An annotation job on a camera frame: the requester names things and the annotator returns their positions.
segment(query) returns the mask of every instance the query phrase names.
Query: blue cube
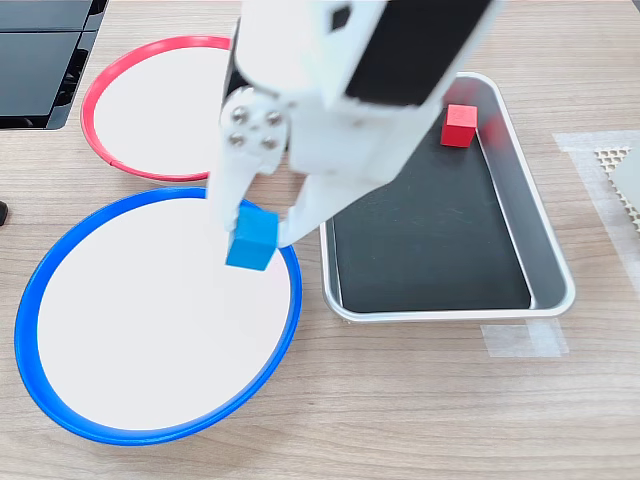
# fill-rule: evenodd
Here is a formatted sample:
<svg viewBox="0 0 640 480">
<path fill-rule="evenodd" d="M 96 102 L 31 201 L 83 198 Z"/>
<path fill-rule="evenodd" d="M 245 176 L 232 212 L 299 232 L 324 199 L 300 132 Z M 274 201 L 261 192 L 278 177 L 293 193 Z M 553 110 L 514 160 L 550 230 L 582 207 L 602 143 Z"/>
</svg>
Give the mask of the blue cube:
<svg viewBox="0 0 640 480">
<path fill-rule="evenodd" d="M 278 214 L 240 205 L 229 237 L 227 265 L 264 271 L 278 247 Z"/>
</svg>

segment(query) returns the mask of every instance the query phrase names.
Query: blue rim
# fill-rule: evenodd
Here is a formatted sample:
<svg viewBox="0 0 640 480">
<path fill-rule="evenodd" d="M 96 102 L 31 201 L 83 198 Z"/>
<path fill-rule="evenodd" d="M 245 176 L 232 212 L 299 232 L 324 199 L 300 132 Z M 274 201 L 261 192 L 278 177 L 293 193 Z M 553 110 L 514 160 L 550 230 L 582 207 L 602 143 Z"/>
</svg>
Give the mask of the blue rim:
<svg viewBox="0 0 640 480">
<path fill-rule="evenodd" d="M 244 390 L 221 407 L 190 422 L 157 430 L 123 430 L 92 422 L 71 410 L 55 393 L 45 376 L 38 353 L 37 325 L 42 296 L 60 262 L 84 238 L 109 220 L 150 203 L 175 198 L 205 198 L 202 187 L 160 188 L 123 198 L 108 205 L 73 227 L 42 259 L 25 288 L 15 327 L 16 361 L 20 376 L 38 407 L 60 426 L 82 437 L 112 445 L 141 446 L 177 440 L 222 420 L 251 398 L 277 368 L 286 353 L 300 317 L 302 279 L 293 247 L 281 248 L 291 280 L 289 314 L 280 341 L 263 369 Z M 244 205 L 258 208 L 243 201 Z"/>
</svg>

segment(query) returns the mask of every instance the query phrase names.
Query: silver tray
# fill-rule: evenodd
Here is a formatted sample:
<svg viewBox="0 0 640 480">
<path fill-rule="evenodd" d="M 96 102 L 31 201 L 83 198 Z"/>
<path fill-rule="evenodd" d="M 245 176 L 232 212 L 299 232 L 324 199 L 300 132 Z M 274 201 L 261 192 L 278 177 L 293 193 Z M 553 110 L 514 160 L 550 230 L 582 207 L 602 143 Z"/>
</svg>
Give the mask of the silver tray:
<svg viewBox="0 0 640 480">
<path fill-rule="evenodd" d="M 324 296 L 329 307 L 354 323 L 556 317 L 575 300 L 575 285 L 544 210 L 498 87 L 487 77 L 461 72 L 445 105 L 478 107 L 478 140 L 511 242 L 531 296 L 528 309 L 358 313 L 344 308 L 332 221 L 320 226 Z"/>
</svg>

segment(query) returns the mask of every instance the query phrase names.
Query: white plate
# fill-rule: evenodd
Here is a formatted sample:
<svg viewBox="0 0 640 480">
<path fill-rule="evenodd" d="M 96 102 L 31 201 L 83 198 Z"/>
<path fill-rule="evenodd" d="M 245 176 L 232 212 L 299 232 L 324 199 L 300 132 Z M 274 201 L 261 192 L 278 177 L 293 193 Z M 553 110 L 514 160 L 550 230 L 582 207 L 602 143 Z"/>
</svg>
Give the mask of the white plate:
<svg viewBox="0 0 640 480">
<path fill-rule="evenodd" d="M 179 438 L 238 408 L 276 368 L 300 309 L 293 249 L 264 272 L 226 266 L 228 234 L 208 208 L 202 188 L 134 195 L 78 224 L 38 267 L 16 352 L 58 423 L 108 443 Z"/>
<path fill-rule="evenodd" d="M 111 64 L 82 105 L 89 145 L 140 177 L 205 180 L 216 152 L 229 46 L 222 37 L 169 38 Z"/>
</svg>

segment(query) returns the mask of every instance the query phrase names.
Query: red rim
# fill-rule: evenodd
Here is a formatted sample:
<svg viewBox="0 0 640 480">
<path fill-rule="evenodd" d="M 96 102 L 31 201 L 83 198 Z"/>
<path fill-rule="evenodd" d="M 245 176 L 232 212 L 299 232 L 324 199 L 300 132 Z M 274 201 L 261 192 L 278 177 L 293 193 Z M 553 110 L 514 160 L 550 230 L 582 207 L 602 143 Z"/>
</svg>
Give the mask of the red rim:
<svg viewBox="0 0 640 480">
<path fill-rule="evenodd" d="M 129 70 L 134 65 L 151 58 L 154 55 L 168 52 L 170 50 L 178 50 L 180 48 L 190 47 L 209 47 L 229 50 L 231 48 L 231 40 L 226 37 L 213 37 L 208 35 L 192 35 L 185 37 L 174 37 L 153 42 L 148 45 L 136 48 L 125 56 L 116 60 L 109 65 L 98 77 L 93 81 L 87 94 L 82 102 L 80 113 L 80 123 L 82 131 L 94 152 L 96 152 L 109 165 L 119 168 L 120 170 L 137 175 L 139 177 L 148 178 L 150 180 L 159 180 L 163 182 L 193 182 L 196 180 L 205 180 L 209 176 L 209 172 L 196 173 L 192 175 L 159 175 L 156 173 L 143 172 L 135 168 L 128 167 L 115 158 L 102 145 L 96 133 L 94 115 L 96 104 L 102 93 L 116 78 Z"/>
</svg>

